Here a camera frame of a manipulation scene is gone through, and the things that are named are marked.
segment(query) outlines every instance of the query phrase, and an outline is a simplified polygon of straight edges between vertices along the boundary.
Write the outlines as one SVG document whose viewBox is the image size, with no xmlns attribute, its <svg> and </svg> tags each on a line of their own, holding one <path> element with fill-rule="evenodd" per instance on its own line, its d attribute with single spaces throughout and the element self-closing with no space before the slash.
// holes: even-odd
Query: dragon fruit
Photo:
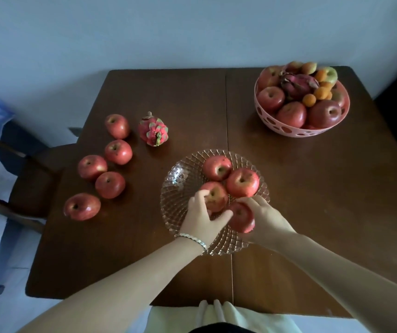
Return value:
<svg viewBox="0 0 397 333">
<path fill-rule="evenodd" d="M 138 125 L 140 138 L 150 146 L 159 146 L 168 139 L 168 128 L 160 118 L 152 116 L 151 112 L 142 118 Z"/>
<path fill-rule="evenodd" d="M 318 81 L 307 74 L 284 74 L 280 85 L 288 94 L 288 99 L 297 101 L 319 87 Z"/>
</svg>

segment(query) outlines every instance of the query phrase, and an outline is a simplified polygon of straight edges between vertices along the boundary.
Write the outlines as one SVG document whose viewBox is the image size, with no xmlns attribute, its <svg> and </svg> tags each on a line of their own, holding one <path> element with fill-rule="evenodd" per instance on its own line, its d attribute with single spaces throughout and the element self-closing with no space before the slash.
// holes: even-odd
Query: bracelet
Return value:
<svg viewBox="0 0 397 333">
<path fill-rule="evenodd" d="M 206 244 L 204 242 L 202 242 L 201 240 L 199 240 L 198 238 L 195 238 L 194 236 L 181 233 L 181 234 L 176 234 L 175 238 L 177 238 L 177 237 L 186 237 L 186 238 L 192 239 L 193 241 L 196 241 L 198 244 L 200 244 L 203 248 L 205 248 L 206 252 L 208 251 L 208 247 L 206 246 Z"/>
</svg>

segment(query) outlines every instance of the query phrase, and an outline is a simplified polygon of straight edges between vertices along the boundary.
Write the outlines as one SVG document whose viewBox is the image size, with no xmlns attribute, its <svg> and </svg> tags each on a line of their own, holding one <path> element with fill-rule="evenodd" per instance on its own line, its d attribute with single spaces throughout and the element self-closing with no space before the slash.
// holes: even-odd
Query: right hand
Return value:
<svg viewBox="0 0 397 333">
<path fill-rule="evenodd" d="M 242 197 L 237 202 L 245 203 L 254 213 L 254 229 L 247 234 L 238 234 L 244 241 L 277 250 L 289 235 L 296 234 L 280 212 L 271 207 L 263 197 Z"/>
</svg>

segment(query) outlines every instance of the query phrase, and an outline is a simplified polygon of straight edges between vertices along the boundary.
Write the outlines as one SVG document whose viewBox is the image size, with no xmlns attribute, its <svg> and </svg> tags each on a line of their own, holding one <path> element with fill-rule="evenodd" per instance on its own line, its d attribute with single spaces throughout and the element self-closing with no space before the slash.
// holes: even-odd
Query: wooden table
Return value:
<svg viewBox="0 0 397 333">
<path fill-rule="evenodd" d="M 53 201 L 30 271 L 26 294 L 66 298 L 172 240 L 160 214 L 161 185 L 182 157 L 206 148 L 251 160 L 269 186 L 271 204 L 296 231 L 397 283 L 397 144 L 372 99 L 349 67 L 337 67 L 349 91 L 345 121 L 318 136 L 294 139 L 270 131 L 253 106 L 261 69 L 109 72 L 77 143 L 77 160 L 102 154 L 112 140 L 105 117 L 121 113 L 134 131 L 147 111 L 169 127 L 169 140 L 151 148 L 133 133 L 134 157 L 123 173 L 126 191 L 102 201 L 87 222 L 63 217 L 62 206 L 92 184 L 69 166 Z M 349 316 L 306 274 L 258 246 L 234 255 L 199 257 L 154 305 L 197 306 L 230 301 L 267 313 Z"/>
</svg>

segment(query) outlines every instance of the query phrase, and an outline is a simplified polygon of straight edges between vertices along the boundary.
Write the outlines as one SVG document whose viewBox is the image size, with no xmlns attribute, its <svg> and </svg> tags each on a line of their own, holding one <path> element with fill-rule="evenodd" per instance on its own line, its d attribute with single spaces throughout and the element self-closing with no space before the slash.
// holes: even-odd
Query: glass bowl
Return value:
<svg viewBox="0 0 397 333">
<path fill-rule="evenodd" d="M 188 201 L 195 195 L 200 187 L 209 181 L 203 174 L 202 166 L 205 160 L 214 155 L 224 155 L 232 161 L 234 169 L 250 168 L 254 170 L 260 178 L 260 185 L 256 195 L 262 196 L 269 202 L 268 186 L 257 168 L 247 159 L 234 152 L 226 150 L 204 150 L 192 153 L 177 162 L 166 176 L 162 193 L 160 196 L 160 206 L 162 209 L 163 221 L 169 231 L 175 235 L 183 223 L 186 212 L 188 211 Z M 230 204 L 235 199 L 229 196 Z M 217 218 L 220 213 L 214 213 L 211 220 Z M 210 245 L 208 254 L 223 255 L 234 253 L 246 248 L 248 243 L 243 242 L 237 232 L 225 226 L 214 242 Z"/>
</svg>

